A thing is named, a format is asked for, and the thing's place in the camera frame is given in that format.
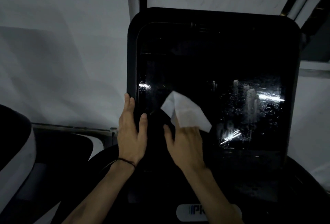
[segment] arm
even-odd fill
[[[124,110],[119,118],[118,148],[119,158],[128,160],[136,166],[146,151],[147,117],[146,114],[141,115],[138,133],[133,117],[134,107],[134,98],[125,94]],[[62,224],[102,223],[119,191],[133,172],[133,165],[122,160],[115,161],[105,177]]]
[[[203,205],[209,223],[243,223],[240,216],[221,192],[212,172],[203,161],[202,138],[197,127],[175,129],[175,141],[164,125],[167,149],[182,170]]]

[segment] black string bracelet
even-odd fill
[[[131,162],[131,161],[125,160],[123,158],[118,158],[117,160],[121,160],[121,161],[127,162],[127,163],[131,164],[134,168],[136,168],[136,166],[134,165],[134,163]]]

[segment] touchscreen display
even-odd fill
[[[201,107],[212,124],[208,139],[217,147],[280,149],[285,85],[276,64],[264,70],[253,63],[212,63],[202,56],[142,58],[139,104],[147,113],[159,112],[177,91]]]

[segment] cleaning wipe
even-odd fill
[[[171,118],[174,126],[175,117],[177,117],[181,128],[199,127],[200,130],[207,133],[211,130],[212,125],[202,109],[188,97],[178,92],[171,92],[160,109]]]

